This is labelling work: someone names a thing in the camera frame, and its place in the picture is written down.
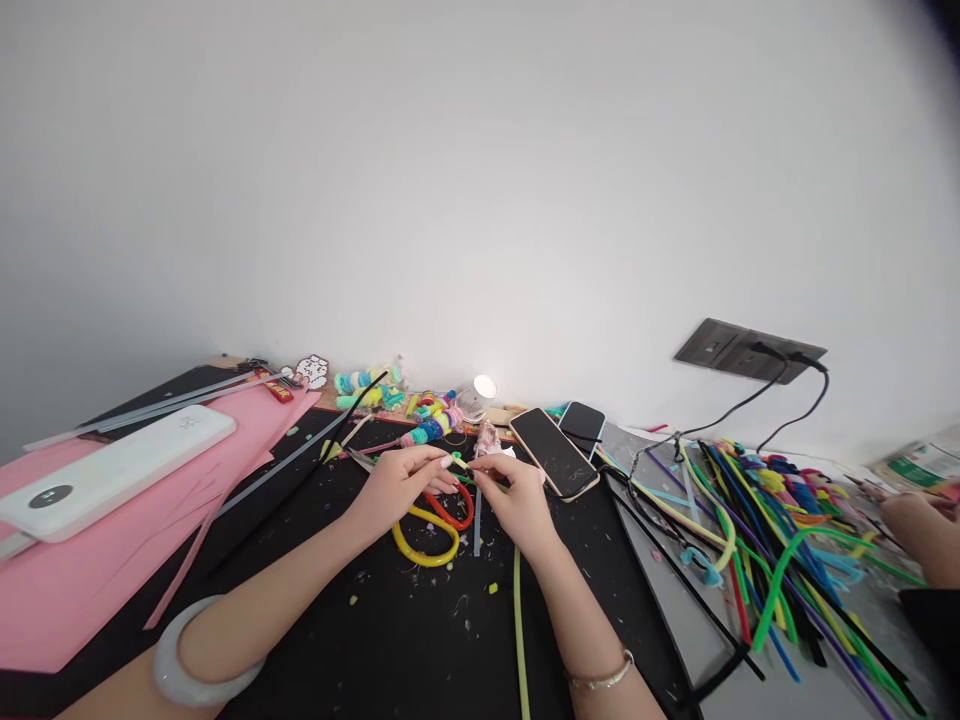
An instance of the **sticker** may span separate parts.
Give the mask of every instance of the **sticker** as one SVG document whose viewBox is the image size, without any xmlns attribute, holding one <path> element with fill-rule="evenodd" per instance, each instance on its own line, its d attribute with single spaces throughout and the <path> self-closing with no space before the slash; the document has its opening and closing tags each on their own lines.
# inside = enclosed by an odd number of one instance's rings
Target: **sticker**
<svg viewBox="0 0 960 720">
<path fill-rule="evenodd" d="M 296 368 L 284 365 L 280 372 L 297 382 L 305 383 L 310 390 L 319 390 L 327 382 L 327 367 L 326 360 L 319 355 L 311 355 L 298 362 Z"/>
</svg>

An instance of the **white jade bangle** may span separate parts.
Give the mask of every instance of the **white jade bangle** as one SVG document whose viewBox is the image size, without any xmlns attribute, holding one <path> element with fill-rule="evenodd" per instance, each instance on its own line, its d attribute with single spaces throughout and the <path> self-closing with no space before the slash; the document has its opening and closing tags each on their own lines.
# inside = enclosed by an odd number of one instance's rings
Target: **white jade bangle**
<svg viewBox="0 0 960 720">
<path fill-rule="evenodd" d="M 180 633 L 193 618 L 219 600 L 222 595 L 204 598 L 177 615 L 160 636 L 153 657 L 153 680 L 160 693 L 170 702 L 185 707 L 215 707 L 242 693 L 257 677 L 266 658 L 243 675 L 226 682 L 211 685 L 187 675 L 177 658 Z"/>
<path fill-rule="evenodd" d="M 612 688 L 626 677 L 627 671 L 630 669 L 630 666 L 633 665 L 633 653 L 626 648 L 623 649 L 623 658 L 623 667 L 606 680 L 581 680 L 580 678 L 567 675 L 570 679 L 570 685 L 575 688 L 583 688 L 584 690 L 606 690 L 607 688 Z"/>
</svg>

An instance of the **white power bank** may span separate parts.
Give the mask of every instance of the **white power bank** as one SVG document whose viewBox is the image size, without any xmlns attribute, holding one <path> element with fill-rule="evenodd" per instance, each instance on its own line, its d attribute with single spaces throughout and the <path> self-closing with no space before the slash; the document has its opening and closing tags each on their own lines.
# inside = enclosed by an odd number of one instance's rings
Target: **white power bank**
<svg viewBox="0 0 960 720">
<path fill-rule="evenodd" d="M 203 405 L 183 408 L 0 499 L 0 520 L 44 542 L 71 538 L 237 429 Z"/>
</svg>

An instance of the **yellow scissors handle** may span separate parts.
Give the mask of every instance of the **yellow scissors handle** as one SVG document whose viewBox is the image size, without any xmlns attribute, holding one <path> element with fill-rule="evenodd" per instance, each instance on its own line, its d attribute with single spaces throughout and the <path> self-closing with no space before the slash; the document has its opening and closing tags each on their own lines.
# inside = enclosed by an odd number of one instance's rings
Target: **yellow scissors handle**
<svg viewBox="0 0 960 720">
<path fill-rule="evenodd" d="M 446 565 L 456 557 L 457 550 L 460 548 L 460 535 L 456 530 L 433 513 L 421 510 L 416 506 L 411 507 L 407 512 L 421 520 L 432 522 L 434 527 L 446 532 L 447 535 L 450 536 L 450 539 L 453 540 L 453 545 L 443 555 L 424 555 L 422 552 L 417 552 L 410 547 L 407 539 L 403 537 L 400 523 L 397 523 L 393 526 L 393 539 L 397 542 L 397 547 L 400 548 L 400 552 L 402 552 L 408 560 L 412 560 L 417 563 L 417 565 L 423 565 L 423 567 L 440 567 L 441 565 Z"/>
</svg>

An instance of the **scissors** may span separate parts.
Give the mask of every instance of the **scissors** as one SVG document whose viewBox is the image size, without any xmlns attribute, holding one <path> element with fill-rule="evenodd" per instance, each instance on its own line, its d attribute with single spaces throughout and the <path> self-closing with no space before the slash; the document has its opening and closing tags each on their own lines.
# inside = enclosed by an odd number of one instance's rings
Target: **scissors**
<svg viewBox="0 0 960 720">
<path fill-rule="evenodd" d="M 353 460 L 369 474 L 373 471 L 376 462 L 371 460 L 366 455 L 361 455 L 355 450 L 348 449 L 347 454 L 353 458 Z M 400 523 L 398 522 L 393 526 L 393 539 L 397 543 L 397 547 L 400 548 L 400 552 L 403 553 L 404 557 L 408 560 L 411 560 L 417 565 L 422 565 L 423 567 L 442 567 L 446 565 L 457 555 L 457 550 L 460 548 L 460 532 L 466 530 L 470 527 L 470 523 L 473 522 L 473 498 L 470 497 L 470 491 L 464 487 L 463 483 L 459 483 L 457 487 L 460 489 L 460 494 L 463 496 L 464 501 L 467 504 L 467 517 L 464 520 L 457 520 L 450 515 L 440 504 L 440 501 L 437 500 L 431 493 L 423 493 L 423 496 L 427 499 L 427 502 L 437 511 L 437 515 L 434 515 L 431 512 L 426 510 L 421 510 L 416 505 L 412 505 L 407 511 L 410 515 L 420 518 L 421 520 L 426 520 L 427 522 L 433 523 L 435 527 L 443 530 L 447 535 L 450 536 L 450 539 L 453 541 L 450 549 L 447 550 L 442 555 L 425 555 L 424 553 L 418 552 L 410 547 L 410 544 L 407 542 L 407 539 L 403 536 L 403 531 L 400 529 Z"/>
</svg>

